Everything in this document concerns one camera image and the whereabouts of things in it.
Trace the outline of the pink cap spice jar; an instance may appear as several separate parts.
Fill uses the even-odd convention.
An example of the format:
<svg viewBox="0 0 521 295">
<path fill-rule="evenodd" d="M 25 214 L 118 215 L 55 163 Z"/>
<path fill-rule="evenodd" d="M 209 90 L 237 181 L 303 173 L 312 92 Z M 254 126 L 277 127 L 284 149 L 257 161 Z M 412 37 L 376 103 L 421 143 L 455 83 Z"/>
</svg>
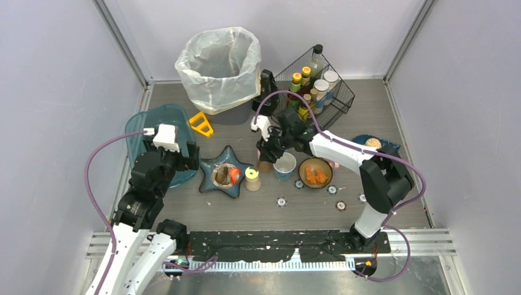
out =
<svg viewBox="0 0 521 295">
<path fill-rule="evenodd" d="M 273 170 L 273 164 L 266 161 L 261 161 L 261 152 L 257 150 L 257 169 L 260 173 L 269 173 Z"/>
</svg>

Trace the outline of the yellow cap spice jar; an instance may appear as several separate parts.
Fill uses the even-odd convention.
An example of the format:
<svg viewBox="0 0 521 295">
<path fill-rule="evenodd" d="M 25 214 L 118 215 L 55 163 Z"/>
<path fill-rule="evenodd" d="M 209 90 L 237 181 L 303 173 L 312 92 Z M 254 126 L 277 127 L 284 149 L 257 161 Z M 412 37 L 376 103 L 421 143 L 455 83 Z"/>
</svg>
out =
<svg viewBox="0 0 521 295">
<path fill-rule="evenodd" d="M 253 167 L 248 167 L 245 170 L 245 180 L 246 180 L 246 189 L 255 192 L 261 188 L 261 180 L 259 176 L 259 171 L 254 169 Z"/>
</svg>

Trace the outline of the small brown cap bottle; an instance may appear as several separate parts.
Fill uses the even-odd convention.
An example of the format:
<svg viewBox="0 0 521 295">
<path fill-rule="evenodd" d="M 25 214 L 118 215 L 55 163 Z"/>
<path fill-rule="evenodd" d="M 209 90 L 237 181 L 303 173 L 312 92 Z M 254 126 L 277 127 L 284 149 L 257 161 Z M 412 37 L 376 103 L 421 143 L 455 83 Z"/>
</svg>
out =
<svg viewBox="0 0 521 295">
<path fill-rule="evenodd" d="M 300 106 L 298 109 L 298 115 L 302 121 L 306 122 L 307 119 L 309 118 L 309 109 L 306 104 L 307 103 L 309 104 L 311 102 L 311 95 L 304 94 L 303 98 L 304 98 L 305 102 L 300 103 Z"/>
</svg>

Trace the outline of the brown bowl with nuggets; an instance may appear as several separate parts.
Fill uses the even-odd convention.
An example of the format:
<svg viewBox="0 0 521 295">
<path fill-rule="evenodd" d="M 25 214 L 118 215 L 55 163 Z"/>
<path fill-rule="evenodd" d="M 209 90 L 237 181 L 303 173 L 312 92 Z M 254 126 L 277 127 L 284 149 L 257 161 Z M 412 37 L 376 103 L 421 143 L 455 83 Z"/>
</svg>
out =
<svg viewBox="0 0 521 295">
<path fill-rule="evenodd" d="M 333 179 L 333 169 L 330 164 L 317 157 L 305 159 L 297 169 L 299 179 L 304 187 L 322 189 L 330 185 Z"/>
</svg>

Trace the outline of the yellow cap sauce bottle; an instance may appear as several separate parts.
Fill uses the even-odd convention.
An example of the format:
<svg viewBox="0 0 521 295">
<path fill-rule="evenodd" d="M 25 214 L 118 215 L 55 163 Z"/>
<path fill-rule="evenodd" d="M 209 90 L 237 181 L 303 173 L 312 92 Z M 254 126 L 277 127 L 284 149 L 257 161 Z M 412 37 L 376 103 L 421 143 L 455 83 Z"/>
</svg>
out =
<svg viewBox="0 0 521 295">
<path fill-rule="evenodd" d="M 289 87 L 291 93 L 287 94 L 287 107 L 298 109 L 300 105 L 300 99 L 295 96 L 299 92 L 301 87 L 302 75 L 301 73 L 293 73 L 292 81 Z"/>
<path fill-rule="evenodd" d="M 300 81 L 300 90 L 299 94 L 304 96 L 305 94 L 309 93 L 310 90 L 310 74 L 311 74 L 311 68 L 309 66 L 304 66 L 302 68 L 301 72 L 301 81 Z"/>
</svg>

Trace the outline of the glass jar white beads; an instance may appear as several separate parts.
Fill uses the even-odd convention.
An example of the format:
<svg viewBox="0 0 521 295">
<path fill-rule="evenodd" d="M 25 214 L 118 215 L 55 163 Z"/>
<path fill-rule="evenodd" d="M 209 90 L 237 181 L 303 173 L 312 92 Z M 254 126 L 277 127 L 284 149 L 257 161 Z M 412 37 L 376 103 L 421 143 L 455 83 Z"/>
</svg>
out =
<svg viewBox="0 0 521 295">
<path fill-rule="evenodd" d="M 328 70 L 323 74 L 324 80 L 328 83 L 328 90 L 326 92 L 327 96 L 331 96 L 333 89 L 339 82 L 339 75 L 334 70 Z"/>
</svg>

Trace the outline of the dark blue plate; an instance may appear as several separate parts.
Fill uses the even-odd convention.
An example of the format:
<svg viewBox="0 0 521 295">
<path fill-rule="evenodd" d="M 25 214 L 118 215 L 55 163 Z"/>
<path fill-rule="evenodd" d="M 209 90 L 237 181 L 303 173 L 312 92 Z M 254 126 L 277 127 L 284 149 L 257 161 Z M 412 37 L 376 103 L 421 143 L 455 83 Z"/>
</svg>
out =
<svg viewBox="0 0 521 295">
<path fill-rule="evenodd" d="M 352 139 L 352 142 L 357 143 L 357 144 L 364 145 L 364 143 L 366 142 L 366 140 L 368 140 L 369 138 L 377 138 L 377 139 L 379 139 L 379 140 L 382 142 L 382 147 L 384 147 L 384 146 L 392 146 L 392 147 L 394 147 L 397 151 L 399 151 L 400 148 L 401 148 L 401 145 L 400 145 L 400 144 L 397 144 L 397 143 L 394 143 L 394 142 L 391 142 L 391 141 L 385 140 L 385 139 L 383 139 L 383 138 L 378 138 L 378 137 L 373 136 L 373 135 L 368 135 L 368 134 L 362 134 L 362 135 L 355 136 L 355 137 Z"/>
</svg>

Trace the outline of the small yellow oil bottle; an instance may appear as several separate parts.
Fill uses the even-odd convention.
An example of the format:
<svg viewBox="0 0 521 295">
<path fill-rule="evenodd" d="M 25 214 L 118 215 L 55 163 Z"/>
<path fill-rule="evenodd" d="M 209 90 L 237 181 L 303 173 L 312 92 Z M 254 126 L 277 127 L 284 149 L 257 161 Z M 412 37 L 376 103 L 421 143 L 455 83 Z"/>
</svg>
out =
<svg viewBox="0 0 521 295">
<path fill-rule="evenodd" d="M 315 106 L 316 106 L 316 103 L 317 103 L 317 97 L 318 97 L 318 91 L 317 89 L 315 88 L 312 88 L 310 90 L 310 107 L 311 107 L 311 111 L 310 112 L 314 112 L 315 111 Z"/>
</svg>

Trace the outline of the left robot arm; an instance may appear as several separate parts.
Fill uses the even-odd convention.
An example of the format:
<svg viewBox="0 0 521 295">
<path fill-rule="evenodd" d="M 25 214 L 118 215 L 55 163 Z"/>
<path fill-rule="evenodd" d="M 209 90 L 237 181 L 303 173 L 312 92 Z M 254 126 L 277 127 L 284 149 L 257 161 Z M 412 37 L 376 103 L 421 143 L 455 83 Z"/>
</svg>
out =
<svg viewBox="0 0 521 295">
<path fill-rule="evenodd" d="M 150 140 L 131 169 L 129 189 L 120 199 L 109 225 L 111 240 L 87 294 L 143 294 L 167 257 L 188 244 L 187 227 L 166 219 L 141 257 L 138 250 L 150 234 L 177 172 L 200 166 L 200 148 L 187 141 L 183 155 L 173 140 Z"/>
</svg>

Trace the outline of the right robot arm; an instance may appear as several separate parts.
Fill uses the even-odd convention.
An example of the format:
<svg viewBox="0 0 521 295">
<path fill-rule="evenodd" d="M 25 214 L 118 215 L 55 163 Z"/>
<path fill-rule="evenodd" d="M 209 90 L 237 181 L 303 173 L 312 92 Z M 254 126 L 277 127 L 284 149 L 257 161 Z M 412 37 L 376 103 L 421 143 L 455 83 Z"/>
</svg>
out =
<svg viewBox="0 0 521 295">
<path fill-rule="evenodd" d="M 251 121 L 251 130 L 261 133 L 256 146 L 264 162 L 275 163 L 286 150 L 294 149 L 338 163 L 360 176 L 366 205 L 348 233 L 351 244 L 359 250 L 373 241 L 385 218 L 415 186 L 394 147 L 370 148 L 328 131 L 319 132 L 293 109 L 280 113 L 277 126 L 267 116 L 258 115 Z"/>
</svg>

